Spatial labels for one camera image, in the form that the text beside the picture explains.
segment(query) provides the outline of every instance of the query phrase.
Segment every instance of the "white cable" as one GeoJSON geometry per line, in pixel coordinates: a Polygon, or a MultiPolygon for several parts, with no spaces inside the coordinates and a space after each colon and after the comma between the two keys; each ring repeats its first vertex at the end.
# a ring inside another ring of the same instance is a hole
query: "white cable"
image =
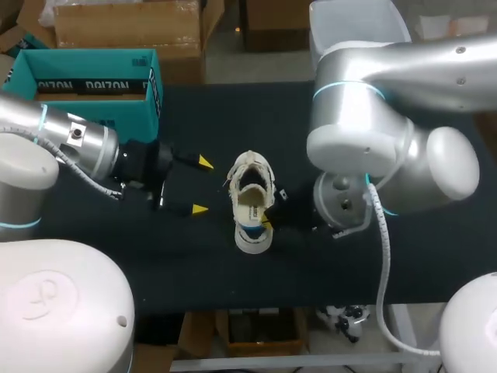
{"type": "Polygon", "coordinates": [[[30,140],[34,140],[37,138],[39,146],[48,150],[49,153],[51,153],[53,156],[62,159],[62,161],[64,161],[66,166],[72,172],[74,172],[77,176],[83,179],[83,181],[87,183],[89,186],[91,186],[93,189],[99,191],[100,193],[105,194],[107,197],[113,198],[114,200],[119,200],[122,197],[121,192],[107,189],[104,186],[98,184],[96,181],[92,180],[92,178],[86,175],[85,172],[81,170],[72,159],[67,157],[66,154],[64,154],[62,150],[59,149],[59,147],[57,147],[52,141],[48,140],[47,138],[40,137],[38,134],[35,134],[34,132],[27,130],[25,128],[13,127],[8,125],[1,126],[0,133],[17,134],[24,138],[29,138],[30,140]]]}
{"type": "Polygon", "coordinates": [[[413,354],[424,355],[424,356],[440,356],[440,351],[437,350],[421,350],[419,348],[408,346],[402,343],[400,340],[395,338],[395,336],[388,330],[387,324],[385,323],[383,315],[383,305],[385,292],[387,291],[388,277],[390,276],[390,237],[388,236],[387,220],[381,206],[380,197],[376,187],[372,183],[367,184],[367,189],[370,192],[371,200],[373,202],[374,212],[376,213],[378,226],[380,227],[381,234],[381,248],[383,249],[383,263],[381,266],[381,278],[380,285],[378,287],[378,295],[376,298],[376,317],[378,321],[378,326],[384,336],[392,342],[395,346],[402,350],[406,350],[413,354]]]}

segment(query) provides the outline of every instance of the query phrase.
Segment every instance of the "brown cardboard box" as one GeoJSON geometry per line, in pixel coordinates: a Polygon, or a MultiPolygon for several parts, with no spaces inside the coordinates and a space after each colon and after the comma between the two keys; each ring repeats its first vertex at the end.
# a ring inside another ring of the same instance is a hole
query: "brown cardboard box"
{"type": "Polygon", "coordinates": [[[228,311],[216,312],[216,329],[221,339],[226,343],[228,355],[231,357],[254,356],[290,356],[298,355],[307,343],[307,320],[303,309],[293,309],[296,339],[280,342],[240,343],[231,340],[230,315],[228,311]]]}
{"type": "Polygon", "coordinates": [[[21,26],[14,26],[10,30],[5,31],[0,35],[0,52],[6,53],[11,48],[14,48],[25,35],[26,31],[21,26]]]}
{"type": "Polygon", "coordinates": [[[57,44],[55,43],[54,29],[46,29],[38,23],[44,5],[44,0],[24,0],[24,5],[17,18],[17,24],[47,47],[55,48],[57,44]]]}
{"type": "Polygon", "coordinates": [[[224,12],[223,0],[58,7],[57,45],[62,48],[153,47],[162,81],[203,83],[205,47],[224,12]]]}
{"type": "Polygon", "coordinates": [[[135,345],[132,373],[167,373],[177,357],[209,357],[214,329],[214,312],[187,312],[176,345],[135,345]]]}
{"type": "Polygon", "coordinates": [[[16,25],[17,15],[23,6],[23,0],[0,1],[0,33],[16,25]]]}
{"type": "Polygon", "coordinates": [[[312,0],[240,0],[245,49],[250,52],[309,48],[312,0]]]}

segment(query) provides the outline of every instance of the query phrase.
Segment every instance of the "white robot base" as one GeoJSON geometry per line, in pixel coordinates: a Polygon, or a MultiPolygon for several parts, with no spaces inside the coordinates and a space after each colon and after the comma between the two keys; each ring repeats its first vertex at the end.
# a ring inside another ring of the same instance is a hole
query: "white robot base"
{"type": "Polygon", "coordinates": [[[0,244],[0,371],[126,373],[133,353],[130,285],[81,243],[0,244]]]}

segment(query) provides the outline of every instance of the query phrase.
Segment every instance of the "shoe opening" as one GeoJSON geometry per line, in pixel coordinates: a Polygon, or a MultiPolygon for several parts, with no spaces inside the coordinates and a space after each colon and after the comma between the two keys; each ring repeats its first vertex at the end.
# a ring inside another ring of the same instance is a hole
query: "shoe opening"
{"type": "Polygon", "coordinates": [[[267,184],[256,168],[250,167],[240,178],[240,190],[250,184],[260,185],[264,190],[267,190],[267,184]]]}

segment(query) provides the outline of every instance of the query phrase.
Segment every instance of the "yellow fingertip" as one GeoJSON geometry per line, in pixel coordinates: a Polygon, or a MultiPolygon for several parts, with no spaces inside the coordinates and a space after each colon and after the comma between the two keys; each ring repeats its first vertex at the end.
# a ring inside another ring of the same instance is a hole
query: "yellow fingertip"
{"type": "Polygon", "coordinates": [[[198,204],[194,204],[193,208],[192,208],[192,215],[200,214],[200,213],[205,212],[207,210],[209,210],[208,207],[204,207],[204,206],[200,206],[198,204]]]}
{"type": "Polygon", "coordinates": [[[212,166],[209,161],[207,161],[202,155],[199,157],[199,165],[207,167],[209,169],[214,169],[214,166],[212,166]]]}

